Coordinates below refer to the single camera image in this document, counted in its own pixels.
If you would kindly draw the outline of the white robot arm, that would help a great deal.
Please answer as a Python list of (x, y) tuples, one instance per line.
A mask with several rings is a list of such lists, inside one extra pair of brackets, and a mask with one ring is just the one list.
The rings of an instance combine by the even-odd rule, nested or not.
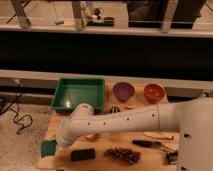
[(56, 140), (66, 148), (87, 134), (135, 131), (179, 132), (177, 171), (213, 171), (213, 98), (104, 115), (94, 115), (89, 104), (80, 104), (59, 124)]

